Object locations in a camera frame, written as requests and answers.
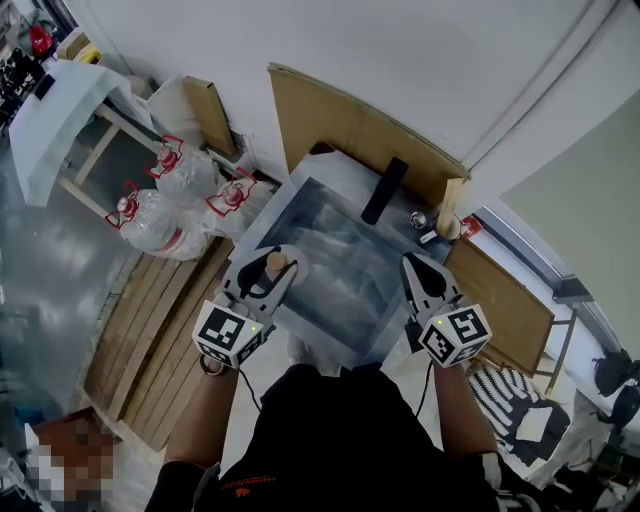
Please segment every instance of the plastic water jug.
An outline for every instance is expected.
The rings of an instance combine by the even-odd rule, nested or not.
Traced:
[[[226,183],[220,192],[207,199],[209,210],[202,216],[204,231],[239,242],[262,209],[273,197],[271,187],[256,180],[244,169],[246,177]]]
[[[157,190],[140,190],[125,181],[125,194],[117,210],[105,218],[133,247],[143,252],[179,261],[199,257],[207,236]]]
[[[158,191],[173,204],[203,212],[205,199],[218,193],[226,183],[217,164],[207,155],[185,145],[171,135],[163,135],[158,160],[145,168],[156,180]]]

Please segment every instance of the person's arm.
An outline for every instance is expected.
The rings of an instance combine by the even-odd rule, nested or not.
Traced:
[[[217,371],[219,364],[209,359],[212,371]],[[219,377],[202,375],[196,392],[171,431],[165,464],[180,460],[209,468],[222,460],[237,385],[236,370]]]
[[[498,451],[489,420],[482,414],[461,365],[433,364],[444,451],[454,457]]]

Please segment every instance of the white cloth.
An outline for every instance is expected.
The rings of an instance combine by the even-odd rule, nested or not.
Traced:
[[[9,127],[11,152],[25,202],[46,206],[64,157],[94,110],[110,96],[144,122],[123,76],[102,66],[59,60],[42,100],[30,94]]]
[[[553,408],[551,407],[529,409],[520,422],[516,432],[516,439],[539,443],[542,440],[552,412]]]

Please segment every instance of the black wire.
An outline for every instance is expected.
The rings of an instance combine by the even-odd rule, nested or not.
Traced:
[[[424,399],[427,396],[427,388],[429,387],[429,376],[431,375],[431,367],[433,366],[433,361],[429,361],[429,366],[427,367],[427,378],[424,381],[424,389],[422,390],[422,398],[420,399],[420,405],[418,406],[418,410],[416,411],[416,418],[420,411],[422,410],[422,405],[424,404]]]
[[[238,368],[238,371],[240,372],[240,375],[242,375],[242,378],[244,379],[245,383],[247,384],[247,387],[249,388],[249,392],[251,393],[251,400],[253,400],[253,403],[258,409],[258,412],[260,412],[262,409],[260,409],[260,405],[256,400],[256,394],[253,392],[253,388],[251,387],[251,384],[249,384],[249,379],[247,379],[247,376],[244,374],[244,372],[240,368]]]

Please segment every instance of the striped cloth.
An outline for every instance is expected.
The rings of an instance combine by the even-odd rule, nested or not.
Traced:
[[[537,393],[522,373],[510,368],[498,371],[484,367],[469,378],[469,383],[502,449],[527,466],[538,457],[549,459],[570,423],[562,407]],[[540,442],[516,439],[518,427],[529,409],[545,407],[551,407],[553,412]]]

